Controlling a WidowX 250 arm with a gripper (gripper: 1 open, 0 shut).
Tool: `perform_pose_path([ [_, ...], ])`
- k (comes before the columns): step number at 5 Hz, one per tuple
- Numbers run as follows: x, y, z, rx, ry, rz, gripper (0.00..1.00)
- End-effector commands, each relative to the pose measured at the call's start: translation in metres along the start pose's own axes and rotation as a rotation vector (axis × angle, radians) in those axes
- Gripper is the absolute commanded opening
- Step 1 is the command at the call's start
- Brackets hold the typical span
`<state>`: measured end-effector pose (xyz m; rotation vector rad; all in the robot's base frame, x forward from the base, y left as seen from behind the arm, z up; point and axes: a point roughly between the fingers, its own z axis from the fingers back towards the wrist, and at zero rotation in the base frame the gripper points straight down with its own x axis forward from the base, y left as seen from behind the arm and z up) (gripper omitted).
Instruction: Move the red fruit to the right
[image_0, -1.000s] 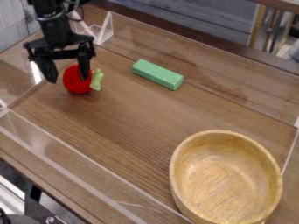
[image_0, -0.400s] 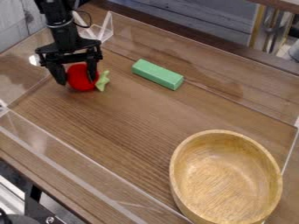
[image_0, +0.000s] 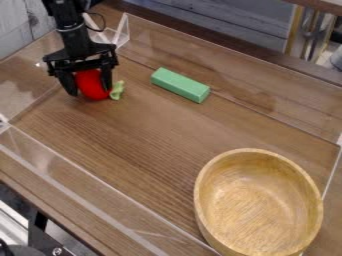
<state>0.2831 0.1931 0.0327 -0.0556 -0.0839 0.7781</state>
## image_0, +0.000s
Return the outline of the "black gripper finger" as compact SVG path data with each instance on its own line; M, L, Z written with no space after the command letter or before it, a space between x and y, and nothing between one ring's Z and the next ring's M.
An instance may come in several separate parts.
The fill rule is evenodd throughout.
M76 97L78 96L78 86L76 86L74 74L70 72L66 72L63 70L59 70L56 72L56 77L59 79L59 82L60 82L66 92L71 96Z
M114 66L110 63L101 67L101 80L106 91L110 91L113 88L113 68Z

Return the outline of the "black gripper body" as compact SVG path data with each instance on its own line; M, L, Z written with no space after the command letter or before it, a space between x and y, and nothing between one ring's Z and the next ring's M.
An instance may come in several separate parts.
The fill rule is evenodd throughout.
M111 70L119 64L117 45L95 42L86 25L72 30L59 30L59 34L63 48L43 57L51 76L97 68Z

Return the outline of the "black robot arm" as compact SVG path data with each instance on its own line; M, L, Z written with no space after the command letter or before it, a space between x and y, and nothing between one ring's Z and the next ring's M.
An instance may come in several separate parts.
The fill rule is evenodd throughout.
M42 0L48 15L55 19L56 31L62 37L63 48L43 57L50 76L55 76L71 96L78 96L81 87L76 74L98 71L101 88L113 89L113 70L119 65L117 45L98 43L89 31L83 14L90 0Z

